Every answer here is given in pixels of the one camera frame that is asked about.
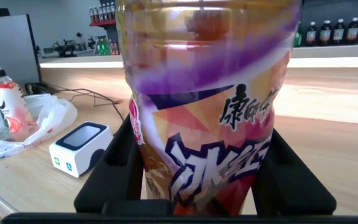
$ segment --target iced tea bottle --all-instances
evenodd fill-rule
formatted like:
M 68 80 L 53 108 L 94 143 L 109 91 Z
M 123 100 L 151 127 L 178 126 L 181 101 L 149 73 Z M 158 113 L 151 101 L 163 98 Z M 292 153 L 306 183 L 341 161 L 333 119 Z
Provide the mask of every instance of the iced tea bottle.
M 300 4 L 116 1 L 148 198 L 177 202 L 177 214 L 239 214 L 270 144 Z

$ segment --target green bottle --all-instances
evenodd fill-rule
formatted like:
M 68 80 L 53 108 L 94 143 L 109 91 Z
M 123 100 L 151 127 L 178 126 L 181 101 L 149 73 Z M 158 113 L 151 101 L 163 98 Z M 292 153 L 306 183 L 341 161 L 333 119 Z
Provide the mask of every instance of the green bottle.
M 302 31 L 301 31 L 301 21 L 298 23 L 298 30 L 295 34 L 295 38 L 293 39 L 293 46 L 300 47 L 302 41 Z

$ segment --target black holder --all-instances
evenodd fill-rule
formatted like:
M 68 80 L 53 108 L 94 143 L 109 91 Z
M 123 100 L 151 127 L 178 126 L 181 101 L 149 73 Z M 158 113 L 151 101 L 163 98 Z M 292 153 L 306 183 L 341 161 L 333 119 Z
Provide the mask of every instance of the black holder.
M 332 216 L 335 198 L 276 130 L 252 186 L 257 215 L 230 217 L 218 202 L 215 217 L 173 215 L 173 202 L 140 200 L 143 167 L 127 117 L 78 193 L 77 213 L 15 213 L 1 223 L 358 223 Z

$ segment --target black cable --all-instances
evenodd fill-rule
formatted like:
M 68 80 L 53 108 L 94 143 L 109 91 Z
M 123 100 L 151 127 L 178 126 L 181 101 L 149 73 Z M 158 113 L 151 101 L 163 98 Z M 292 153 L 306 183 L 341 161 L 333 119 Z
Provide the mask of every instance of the black cable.
M 88 89 L 85 89 L 85 88 L 78 88 L 78 89 L 68 89 L 68 88 L 65 88 L 65 87 L 61 87 L 61 86 L 58 86 L 58 85 L 53 85 L 53 84 L 49 84 L 49 83 L 45 83 L 47 84 L 48 86 L 52 86 L 52 87 L 57 87 L 57 88 L 61 88 L 61 90 L 58 90 L 55 92 L 56 93 L 60 93 L 60 92 L 63 92 L 63 91 L 73 91 L 75 93 L 79 93 L 77 95 L 74 95 L 69 101 L 72 101 L 74 99 L 74 97 L 76 96 L 93 96 L 93 106 L 94 107 L 97 107 L 97 106 L 104 106 L 104 105 L 112 105 L 114 107 L 114 109 L 117 111 L 119 117 L 121 118 L 122 121 L 124 121 L 124 117 L 122 117 L 122 114 L 118 111 L 117 107 L 116 107 L 116 104 L 118 104 L 119 102 L 118 101 L 114 101 L 110 98 L 108 98 L 107 96 L 104 96 L 100 93 L 96 93 L 94 91 L 91 91 L 91 90 L 88 90 Z M 99 98 L 99 99 L 102 99 L 102 100 L 106 100 L 106 101 L 110 101 L 110 103 L 105 103 L 105 104 L 101 104 L 101 105 L 97 105 L 96 104 L 96 99 Z

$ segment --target red shelf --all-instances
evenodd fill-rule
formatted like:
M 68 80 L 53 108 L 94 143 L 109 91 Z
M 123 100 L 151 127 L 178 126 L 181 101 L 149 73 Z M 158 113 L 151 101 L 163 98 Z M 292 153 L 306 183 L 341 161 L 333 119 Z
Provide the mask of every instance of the red shelf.
M 110 21 L 103 21 L 103 22 L 94 22 L 91 23 L 89 26 L 98 26 L 98 27 L 106 27 L 108 25 L 113 25 L 116 23 L 116 20 L 110 20 Z

